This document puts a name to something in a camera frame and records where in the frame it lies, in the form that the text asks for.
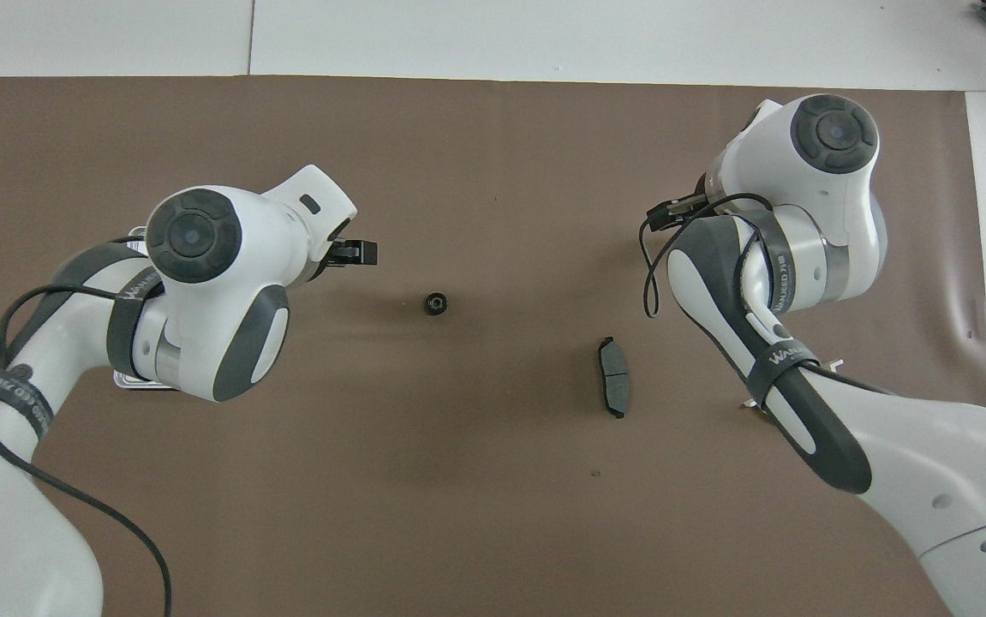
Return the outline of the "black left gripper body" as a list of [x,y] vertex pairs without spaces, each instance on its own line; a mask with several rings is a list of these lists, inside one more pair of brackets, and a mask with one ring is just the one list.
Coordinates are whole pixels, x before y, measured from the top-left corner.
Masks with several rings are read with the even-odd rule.
[[321,272],[327,268],[344,268],[355,262],[355,245],[349,239],[337,236],[332,239],[331,246],[321,262]]

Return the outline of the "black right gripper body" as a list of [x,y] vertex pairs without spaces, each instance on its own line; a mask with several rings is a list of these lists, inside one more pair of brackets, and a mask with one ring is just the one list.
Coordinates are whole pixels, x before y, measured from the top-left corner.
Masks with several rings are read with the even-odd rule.
[[695,186],[696,195],[700,196],[700,203],[697,204],[695,214],[696,221],[706,219],[708,216],[717,215],[715,202],[720,199],[720,189],[717,188],[715,173],[707,171],[700,176]]

